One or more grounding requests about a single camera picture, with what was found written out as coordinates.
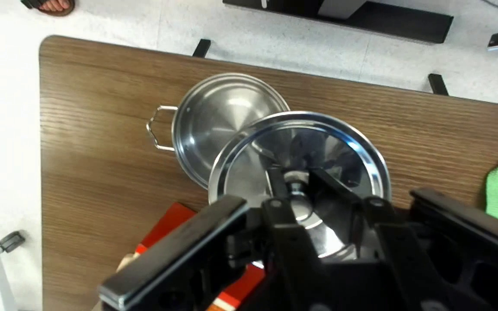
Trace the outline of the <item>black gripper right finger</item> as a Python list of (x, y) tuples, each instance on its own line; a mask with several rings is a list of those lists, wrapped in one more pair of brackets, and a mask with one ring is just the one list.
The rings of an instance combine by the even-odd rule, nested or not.
[(412, 190), (412, 218), (453, 240), (472, 261), (498, 268), (498, 219), (432, 188)]

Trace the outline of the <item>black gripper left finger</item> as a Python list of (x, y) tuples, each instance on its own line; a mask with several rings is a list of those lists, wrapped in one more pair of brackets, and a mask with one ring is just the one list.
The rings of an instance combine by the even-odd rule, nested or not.
[(244, 268), (227, 238), (246, 226), (247, 202), (225, 195), (99, 285), (102, 311), (204, 311)]

